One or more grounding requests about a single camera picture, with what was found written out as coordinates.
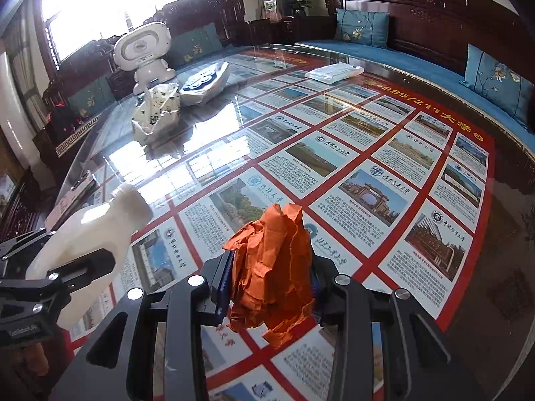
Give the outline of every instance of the orange paper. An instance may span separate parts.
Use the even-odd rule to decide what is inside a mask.
[[[232,266],[230,328],[258,327],[277,348],[291,339],[291,329],[312,312],[310,235],[302,207],[272,204],[260,219],[247,223],[223,246],[235,250]]]

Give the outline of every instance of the blue cushion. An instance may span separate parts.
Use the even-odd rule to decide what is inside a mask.
[[[335,40],[386,48],[390,13],[336,9]]]
[[[115,102],[110,85],[105,76],[80,89],[73,96],[67,98],[72,111],[78,113],[82,119],[87,119],[100,113],[109,104]]]
[[[172,38],[166,60],[170,67],[176,69],[222,49],[216,26],[212,22]]]
[[[466,73],[460,83],[496,104],[527,128],[528,105],[533,93],[532,82],[469,44]]]
[[[434,84],[438,84],[500,122],[521,140],[531,152],[535,153],[535,136],[533,134],[530,134],[526,128],[522,127],[514,118],[505,113],[501,108],[483,98],[478,93],[475,93],[473,90],[470,90],[468,87],[459,84],[459,81],[463,81],[464,77],[449,69],[391,49],[380,49],[353,43],[345,44],[337,40],[309,40],[306,42],[298,42],[296,45],[326,49],[335,53],[341,53],[355,58],[363,58],[379,64],[386,64],[388,66],[393,66],[394,68],[399,68],[410,74],[414,74]]]

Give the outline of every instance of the flower pattern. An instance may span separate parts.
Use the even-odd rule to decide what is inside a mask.
[[[503,64],[497,64],[494,67],[494,75],[492,78],[502,82],[507,77],[506,66]]]
[[[355,39],[360,39],[363,33],[364,33],[364,29],[355,29],[355,31],[353,32],[353,37]]]
[[[511,71],[510,74],[511,74],[511,78],[513,79],[514,82],[520,83],[520,75],[514,73],[513,71]]]

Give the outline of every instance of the table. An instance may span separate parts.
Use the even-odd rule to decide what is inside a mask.
[[[279,45],[222,60],[232,65],[224,92],[181,109],[175,132],[158,145],[133,141],[133,96],[106,109],[82,145],[60,197],[90,169],[99,187],[87,204],[108,201],[126,181],[154,217],[132,237],[121,275],[71,331],[73,351],[129,288],[170,287],[271,203],[294,202],[316,253],[367,288],[409,289],[492,398],[532,337],[533,155],[474,107],[394,68]],[[332,86],[304,77],[336,62],[365,72]],[[325,399],[332,331],[308,320],[277,351],[262,332],[202,328],[210,394]]]

